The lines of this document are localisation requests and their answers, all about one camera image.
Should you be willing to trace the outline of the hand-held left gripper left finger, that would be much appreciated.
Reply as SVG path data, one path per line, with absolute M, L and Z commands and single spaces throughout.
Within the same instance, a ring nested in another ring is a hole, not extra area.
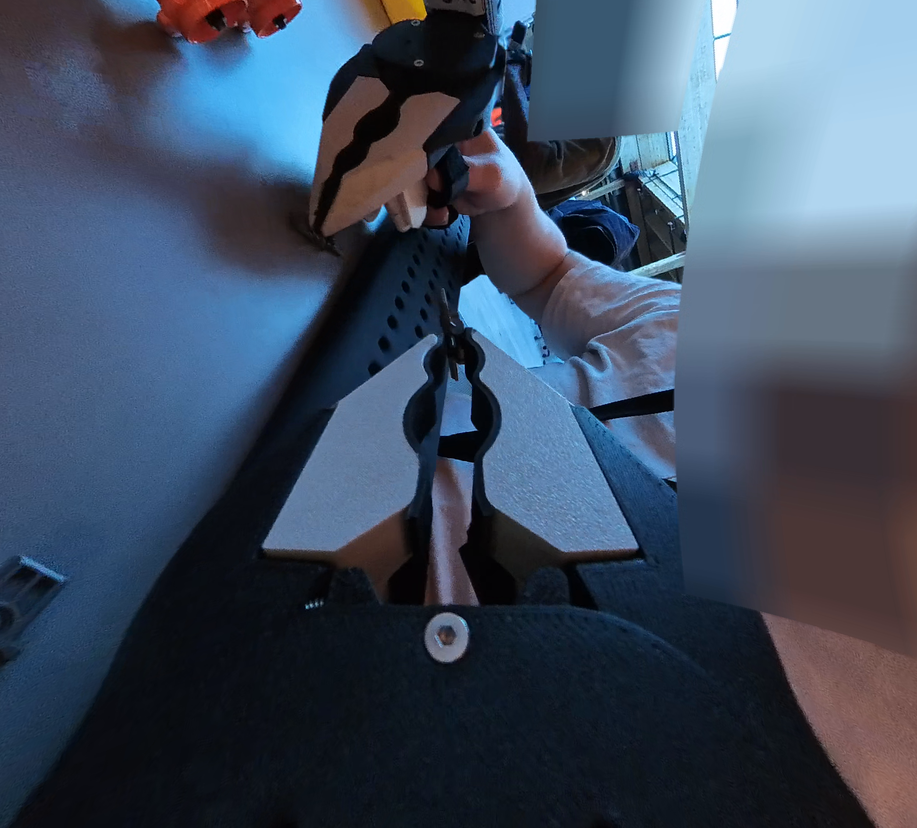
M 381 600 L 423 604 L 448 376 L 446 340 L 431 334 L 341 398 L 264 555 L 360 569 Z

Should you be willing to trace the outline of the person's right hand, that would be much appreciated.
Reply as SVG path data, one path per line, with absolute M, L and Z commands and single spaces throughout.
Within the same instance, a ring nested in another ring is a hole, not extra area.
M 522 167 L 491 130 L 457 145 L 468 168 L 467 186 L 451 206 L 471 217 L 478 235 L 503 229 L 530 228 L 543 216 Z

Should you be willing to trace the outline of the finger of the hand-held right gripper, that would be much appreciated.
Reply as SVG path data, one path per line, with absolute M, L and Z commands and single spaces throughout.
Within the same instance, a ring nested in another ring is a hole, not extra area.
M 419 228 L 427 204 L 420 186 L 429 169 L 423 145 L 458 105 L 458 98 L 444 93 L 406 99 L 395 128 L 373 140 L 367 157 L 345 171 L 318 232 L 331 237 L 361 220 L 373 220 L 381 208 L 399 232 Z
M 338 153 L 352 142 L 356 123 L 366 113 L 378 108 L 388 95 L 389 89 L 378 78 L 358 76 L 327 114 L 320 134 L 309 204 L 309 221 L 317 235 L 333 236 L 362 219 L 373 220 L 378 215 L 381 204 L 372 207 L 370 193 L 360 192 L 355 204 L 339 200 L 323 226 L 317 224 L 321 192 L 325 190 Z

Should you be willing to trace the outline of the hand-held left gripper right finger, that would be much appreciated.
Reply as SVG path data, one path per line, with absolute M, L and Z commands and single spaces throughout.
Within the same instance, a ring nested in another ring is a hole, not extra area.
M 479 603 L 514 604 L 538 570 L 637 559 L 573 405 L 480 332 L 462 338 L 472 427 L 458 458 L 473 485 L 460 554 Z

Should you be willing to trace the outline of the person's left forearm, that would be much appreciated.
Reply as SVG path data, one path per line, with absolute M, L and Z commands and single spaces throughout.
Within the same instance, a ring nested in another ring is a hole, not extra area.
M 764 614 L 796 700 L 876 826 L 916 825 L 916 660 Z

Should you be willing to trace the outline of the person's right forearm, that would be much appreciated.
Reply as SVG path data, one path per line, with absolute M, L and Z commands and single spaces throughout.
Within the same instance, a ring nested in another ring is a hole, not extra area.
M 533 192 L 521 193 L 498 210 L 472 216 L 471 240 L 498 291 L 541 323 L 557 284 L 577 261 Z

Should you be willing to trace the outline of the black perforated panel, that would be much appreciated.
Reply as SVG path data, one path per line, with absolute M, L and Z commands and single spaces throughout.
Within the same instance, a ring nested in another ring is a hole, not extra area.
M 443 302 L 456 312 L 467 282 L 468 237 L 467 217 L 444 229 L 403 235 L 385 224 L 373 236 L 310 352 L 309 395 L 315 408 L 335 406 L 340 413 L 346 396 L 378 380 L 418 342 L 429 335 L 442 339 Z M 447 370 L 444 355 L 432 370 L 427 358 L 420 358 L 421 393 L 408 394 L 408 419 L 402 409 L 396 410 L 395 432 L 384 433 L 383 444 L 370 450 L 370 466 L 355 473 L 358 483 L 369 483 L 372 470 L 381 471 L 383 483 L 394 483 L 398 434 L 405 436 L 418 462 L 409 476 L 411 501 L 399 529 L 406 536 L 408 558 L 384 583 L 389 601 L 396 604 L 421 604 L 427 593 L 435 454 Z

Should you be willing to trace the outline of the rows of grey track links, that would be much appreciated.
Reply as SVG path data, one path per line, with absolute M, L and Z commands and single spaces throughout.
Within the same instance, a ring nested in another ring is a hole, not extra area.
M 1 564 L 1 665 L 21 652 L 22 634 L 67 582 L 34 559 L 14 556 Z

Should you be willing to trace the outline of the grey desk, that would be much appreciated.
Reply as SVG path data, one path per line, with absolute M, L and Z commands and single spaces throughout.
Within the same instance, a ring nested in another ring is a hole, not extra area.
M 2 826 L 66 747 L 365 242 L 292 230 L 380 0 L 175 41 L 155 0 L 2 0 L 2 559 L 66 578 L 2 666 Z

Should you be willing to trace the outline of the grey track link piece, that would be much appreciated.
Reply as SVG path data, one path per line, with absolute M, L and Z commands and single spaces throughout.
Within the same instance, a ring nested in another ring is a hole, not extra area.
M 333 237 L 325 237 L 320 231 L 315 230 L 309 224 L 305 213 L 291 213 L 290 225 L 292 230 L 316 251 L 329 253 L 336 258 L 342 258 L 341 251 L 335 239 Z
M 446 349 L 449 375 L 453 381 L 458 382 L 460 379 L 459 367 L 464 366 L 466 363 L 466 328 L 458 311 L 450 306 L 447 292 L 443 288 L 438 292 L 438 314 Z

